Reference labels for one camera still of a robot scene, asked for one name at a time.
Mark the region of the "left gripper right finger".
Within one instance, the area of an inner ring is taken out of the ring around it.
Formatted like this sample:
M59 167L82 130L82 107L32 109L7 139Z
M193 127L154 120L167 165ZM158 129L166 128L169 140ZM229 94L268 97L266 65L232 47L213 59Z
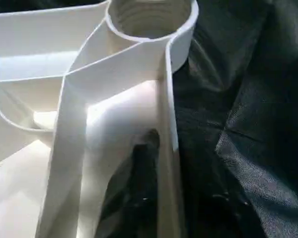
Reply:
M186 185L184 198L189 238L255 237L250 203L240 187Z

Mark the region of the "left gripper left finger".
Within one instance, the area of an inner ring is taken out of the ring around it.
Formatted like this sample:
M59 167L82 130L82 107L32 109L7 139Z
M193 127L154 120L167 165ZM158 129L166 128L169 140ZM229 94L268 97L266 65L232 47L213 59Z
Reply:
M130 155L109 180L96 238L157 237L159 148L156 129L137 138Z

